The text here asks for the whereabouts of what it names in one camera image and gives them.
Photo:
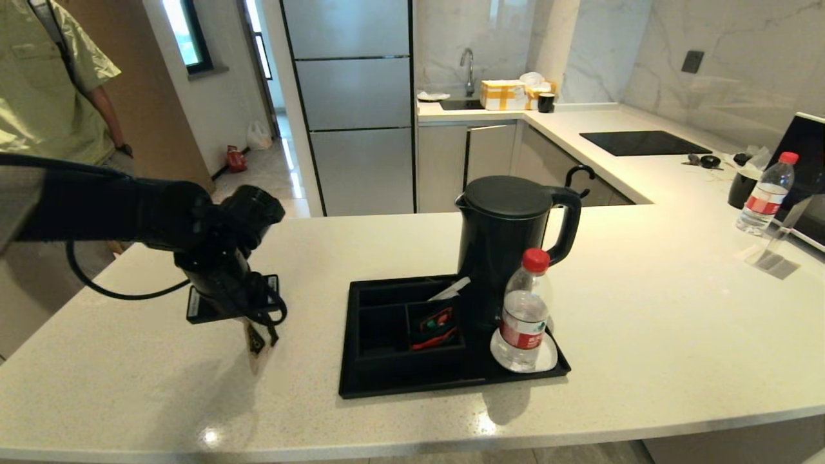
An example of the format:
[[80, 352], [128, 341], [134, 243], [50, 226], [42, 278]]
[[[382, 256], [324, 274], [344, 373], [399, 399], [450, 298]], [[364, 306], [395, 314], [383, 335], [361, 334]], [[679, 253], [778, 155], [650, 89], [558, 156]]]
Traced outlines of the pink black tea packet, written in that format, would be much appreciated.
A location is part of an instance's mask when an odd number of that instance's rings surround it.
[[251, 372], [254, 375], [257, 375], [263, 367], [265, 367], [266, 361], [268, 361], [270, 352], [272, 347], [268, 346], [268, 333], [266, 332], [266, 327], [262, 324], [253, 323], [255, 329], [258, 332], [258, 353], [257, 354], [249, 354], [247, 351], [248, 359], [249, 359], [249, 366], [251, 368]]

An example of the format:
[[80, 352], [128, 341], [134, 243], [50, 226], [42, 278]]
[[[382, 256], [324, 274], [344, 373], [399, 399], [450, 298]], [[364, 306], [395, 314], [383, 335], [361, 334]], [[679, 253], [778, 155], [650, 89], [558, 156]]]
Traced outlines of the black electric kettle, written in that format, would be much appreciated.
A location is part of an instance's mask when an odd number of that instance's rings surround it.
[[462, 215], [458, 276], [469, 277], [463, 319], [480, 329], [497, 323], [506, 285], [527, 249], [544, 244], [551, 209], [561, 206], [559, 237], [546, 252], [554, 266], [574, 247], [581, 199], [566, 187], [507, 175], [478, 177], [456, 199]]

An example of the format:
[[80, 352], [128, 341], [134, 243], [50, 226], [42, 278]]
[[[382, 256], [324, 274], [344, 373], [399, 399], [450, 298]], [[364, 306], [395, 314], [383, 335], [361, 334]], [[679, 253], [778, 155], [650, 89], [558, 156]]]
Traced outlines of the clear water bottle red cap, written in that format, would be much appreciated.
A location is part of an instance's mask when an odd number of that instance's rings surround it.
[[784, 151], [775, 164], [763, 171], [737, 217], [737, 229], [755, 236], [764, 233], [793, 187], [798, 161], [798, 153]]
[[509, 279], [503, 296], [498, 329], [522, 334], [548, 333], [549, 308], [539, 294], [545, 285], [550, 256], [542, 249], [527, 249], [521, 266]]

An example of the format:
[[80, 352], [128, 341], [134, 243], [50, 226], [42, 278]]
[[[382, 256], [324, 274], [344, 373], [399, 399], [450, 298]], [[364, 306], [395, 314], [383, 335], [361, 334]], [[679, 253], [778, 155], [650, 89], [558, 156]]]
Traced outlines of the black compartment organizer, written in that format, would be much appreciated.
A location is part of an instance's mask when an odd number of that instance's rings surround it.
[[[360, 375], [416, 377], [450, 370], [467, 348], [460, 321], [460, 296], [435, 296], [457, 281], [454, 275], [351, 282], [343, 353]], [[451, 343], [413, 351], [433, 336], [414, 324], [437, 309], [452, 306], [458, 332]]]

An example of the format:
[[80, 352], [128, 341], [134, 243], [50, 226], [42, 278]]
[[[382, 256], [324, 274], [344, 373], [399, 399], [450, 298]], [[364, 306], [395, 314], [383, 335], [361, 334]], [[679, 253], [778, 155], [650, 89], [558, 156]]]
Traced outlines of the white plastic bag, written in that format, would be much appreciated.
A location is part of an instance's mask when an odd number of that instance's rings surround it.
[[265, 124], [260, 121], [253, 121], [247, 127], [247, 146], [251, 151], [271, 149], [273, 140]]

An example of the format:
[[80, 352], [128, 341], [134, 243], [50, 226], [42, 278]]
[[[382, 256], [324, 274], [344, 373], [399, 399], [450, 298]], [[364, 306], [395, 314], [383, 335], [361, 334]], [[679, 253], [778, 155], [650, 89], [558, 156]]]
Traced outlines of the black serving tray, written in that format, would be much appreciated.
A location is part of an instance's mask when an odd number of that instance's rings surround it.
[[450, 370], [430, 375], [403, 377], [398, 375], [368, 376], [360, 375], [351, 367], [347, 357], [342, 353], [342, 366], [338, 387], [342, 399], [369, 398], [386, 396], [386, 394], [409, 394], [415, 392], [439, 391], [460, 387], [478, 387], [498, 383], [533, 381], [551, 377], [564, 377], [570, 370], [570, 364], [563, 353], [559, 353], [557, 366], [548, 372], [518, 374], [509, 372], [494, 360], [489, 349], [491, 332], [474, 328], [463, 319], [463, 304], [466, 292], [460, 291], [460, 321], [465, 337], [466, 350], [461, 362]]

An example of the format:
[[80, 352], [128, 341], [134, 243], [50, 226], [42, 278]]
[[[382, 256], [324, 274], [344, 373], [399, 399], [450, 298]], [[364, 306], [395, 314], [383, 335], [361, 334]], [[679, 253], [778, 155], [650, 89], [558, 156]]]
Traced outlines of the brown wooden door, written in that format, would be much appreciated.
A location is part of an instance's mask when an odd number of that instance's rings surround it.
[[141, 177], [214, 191], [141, 0], [56, 0], [121, 70], [105, 85]]

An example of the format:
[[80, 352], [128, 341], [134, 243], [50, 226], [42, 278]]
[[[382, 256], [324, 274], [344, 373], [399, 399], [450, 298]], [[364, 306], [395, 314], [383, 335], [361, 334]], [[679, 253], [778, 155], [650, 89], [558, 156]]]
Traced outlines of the silver refrigerator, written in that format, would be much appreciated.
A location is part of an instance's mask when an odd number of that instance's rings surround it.
[[409, 214], [412, 0], [280, 0], [325, 215]]

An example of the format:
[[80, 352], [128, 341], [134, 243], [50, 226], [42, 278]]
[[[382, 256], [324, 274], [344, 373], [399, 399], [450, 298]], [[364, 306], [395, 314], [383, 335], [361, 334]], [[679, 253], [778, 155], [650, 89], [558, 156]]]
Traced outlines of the white kitchen cabinet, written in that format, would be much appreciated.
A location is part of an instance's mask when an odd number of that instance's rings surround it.
[[456, 211], [454, 200], [478, 177], [512, 175], [563, 186], [581, 162], [530, 124], [459, 121], [418, 129], [416, 205], [420, 213]]

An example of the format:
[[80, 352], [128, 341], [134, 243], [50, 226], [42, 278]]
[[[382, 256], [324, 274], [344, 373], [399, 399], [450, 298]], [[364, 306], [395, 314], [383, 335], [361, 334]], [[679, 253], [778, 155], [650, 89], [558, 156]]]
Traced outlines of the dark framed glass door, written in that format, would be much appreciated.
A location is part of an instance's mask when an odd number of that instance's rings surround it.
[[251, 29], [251, 38], [253, 38], [253, 44], [255, 46], [255, 53], [257, 55], [257, 59], [260, 61], [260, 71], [262, 71], [262, 75], [265, 80], [272, 81], [272, 70], [268, 59], [268, 54], [266, 52], [262, 20], [260, 20], [256, 0], [244, 0], [244, 4]]

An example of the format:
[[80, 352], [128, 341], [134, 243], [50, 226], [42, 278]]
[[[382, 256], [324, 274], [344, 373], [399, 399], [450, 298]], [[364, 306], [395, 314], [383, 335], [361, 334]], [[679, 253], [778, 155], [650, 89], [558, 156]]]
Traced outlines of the dark framed window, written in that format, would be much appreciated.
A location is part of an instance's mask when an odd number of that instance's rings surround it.
[[161, 1], [188, 75], [193, 77], [214, 70], [195, 0]]

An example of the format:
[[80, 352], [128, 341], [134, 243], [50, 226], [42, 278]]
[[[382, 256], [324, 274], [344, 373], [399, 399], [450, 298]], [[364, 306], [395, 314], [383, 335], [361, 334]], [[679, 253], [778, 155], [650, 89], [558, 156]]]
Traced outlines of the white round coaster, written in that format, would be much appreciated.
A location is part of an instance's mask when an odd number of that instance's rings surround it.
[[496, 330], [490, 340], [494, 360], [509, 372], [528, 374], [548, 372], [559, 361], [559, 351], [548, 333], [522, 334]]

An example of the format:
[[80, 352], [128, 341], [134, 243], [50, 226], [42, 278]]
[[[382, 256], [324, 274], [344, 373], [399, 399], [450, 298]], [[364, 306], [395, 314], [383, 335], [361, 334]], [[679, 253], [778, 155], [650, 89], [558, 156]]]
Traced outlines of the chrome faucet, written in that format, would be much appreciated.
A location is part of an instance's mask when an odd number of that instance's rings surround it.
[[460, 58], [460, 66], [466, 70], [466, 80], [463, 85], [463, 91], [465, 91], [466, 97], [471, 98], [476, 91], [474, 80], [474, 52], [472, 52], [471, 48], [466, 47], [463, 50]]

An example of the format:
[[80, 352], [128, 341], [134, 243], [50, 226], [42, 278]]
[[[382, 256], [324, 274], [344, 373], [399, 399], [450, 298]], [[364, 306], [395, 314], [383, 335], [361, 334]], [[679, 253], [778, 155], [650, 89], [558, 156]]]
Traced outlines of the black induction cooktop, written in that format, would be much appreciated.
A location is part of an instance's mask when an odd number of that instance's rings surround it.
[[710, 155], [712, 150], [664, 130], [581, 133], [581, 137], [616, 157]]

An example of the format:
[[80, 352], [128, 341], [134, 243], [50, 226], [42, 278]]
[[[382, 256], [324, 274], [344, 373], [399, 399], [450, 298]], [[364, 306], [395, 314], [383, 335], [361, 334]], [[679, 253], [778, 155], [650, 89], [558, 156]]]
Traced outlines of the clear acrylic sign holder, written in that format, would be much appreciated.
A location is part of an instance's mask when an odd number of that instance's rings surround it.
[[782, 256], [780, 251], [781, 244], [795, 231], [796, 223], [802, 214], [807, 210], [808, 205], [812, 202], [813, 196], [801, 200], [796, 203], [786, 215], [786, 219], [780, 224], [778, 230], [772, 235], [771, 240], [763, 249], [758, 249], [757, 252], [746, 256], [744, 261], [746, 264], [757, 268], [764, 273], [774, 276], [780, 280], [792, 275], [801, 265], [792, 262]]

